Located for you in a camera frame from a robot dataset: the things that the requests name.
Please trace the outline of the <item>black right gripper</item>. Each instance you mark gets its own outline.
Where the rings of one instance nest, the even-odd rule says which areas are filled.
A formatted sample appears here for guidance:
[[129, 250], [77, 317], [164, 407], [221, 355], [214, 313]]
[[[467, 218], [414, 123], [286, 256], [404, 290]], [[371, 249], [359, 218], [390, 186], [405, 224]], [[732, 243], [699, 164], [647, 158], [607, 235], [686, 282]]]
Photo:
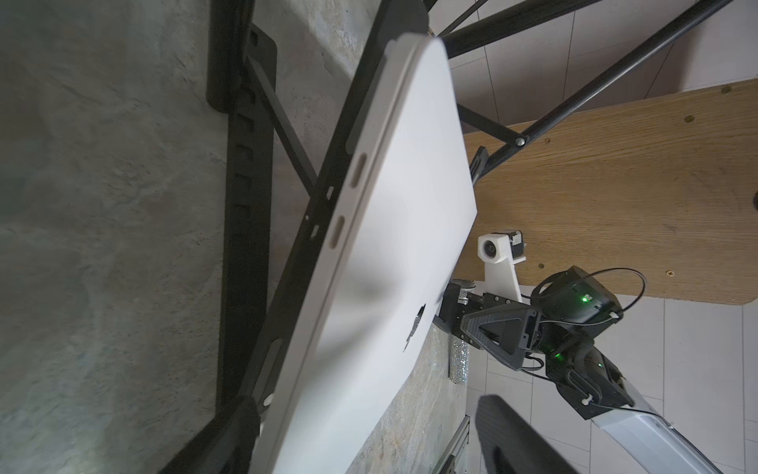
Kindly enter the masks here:
[[455, 282], [448, 284], [434, 317], [439, 329], [514, 371], [523, 369], [540, 322], [541, 312], [534, 306], [487, 292], [466, 292]]

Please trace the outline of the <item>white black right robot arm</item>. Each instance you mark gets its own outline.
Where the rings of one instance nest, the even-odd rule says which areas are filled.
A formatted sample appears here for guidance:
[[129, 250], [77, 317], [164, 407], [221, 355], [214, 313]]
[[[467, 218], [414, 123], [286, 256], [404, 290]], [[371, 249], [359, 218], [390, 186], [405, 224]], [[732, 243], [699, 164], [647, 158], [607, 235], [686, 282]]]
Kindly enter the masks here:
[[586, 421], [613, 438], [649, 473], [716, 473], [718, 467], [679, 433], [595, 345], [628, 309], [577, 266], [515, 297], [448, 284], [434, 323], [508, 369], [555, 385]]

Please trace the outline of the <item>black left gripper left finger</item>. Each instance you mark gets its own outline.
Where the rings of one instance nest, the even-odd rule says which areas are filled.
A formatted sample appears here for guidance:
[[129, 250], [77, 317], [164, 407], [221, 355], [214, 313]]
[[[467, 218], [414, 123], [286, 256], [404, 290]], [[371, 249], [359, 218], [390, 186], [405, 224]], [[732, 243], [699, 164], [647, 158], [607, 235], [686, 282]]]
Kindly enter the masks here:
[[160, 473], [248, 473], [260, 427], [255, 400], [237, 396]]

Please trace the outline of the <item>silver laptop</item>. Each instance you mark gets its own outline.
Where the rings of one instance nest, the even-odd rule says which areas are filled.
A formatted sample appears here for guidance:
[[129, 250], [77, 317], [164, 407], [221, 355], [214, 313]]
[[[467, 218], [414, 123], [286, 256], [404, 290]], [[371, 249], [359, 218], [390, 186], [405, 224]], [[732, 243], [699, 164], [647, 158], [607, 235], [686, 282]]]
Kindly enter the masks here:
[[412, 372], [477, 214], [445, 47], [391, 41], [289, 340], [266, 352], [255, 473], [343, 473]]

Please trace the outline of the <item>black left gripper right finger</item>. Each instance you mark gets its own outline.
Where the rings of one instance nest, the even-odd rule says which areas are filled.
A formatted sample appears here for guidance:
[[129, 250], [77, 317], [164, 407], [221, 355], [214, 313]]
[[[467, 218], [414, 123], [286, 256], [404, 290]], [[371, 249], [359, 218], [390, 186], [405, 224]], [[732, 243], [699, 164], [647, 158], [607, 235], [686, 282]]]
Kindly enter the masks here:
[[497, 395], [479, 398], [475, 427], [489, 473], [576, 473], [540, 434]]

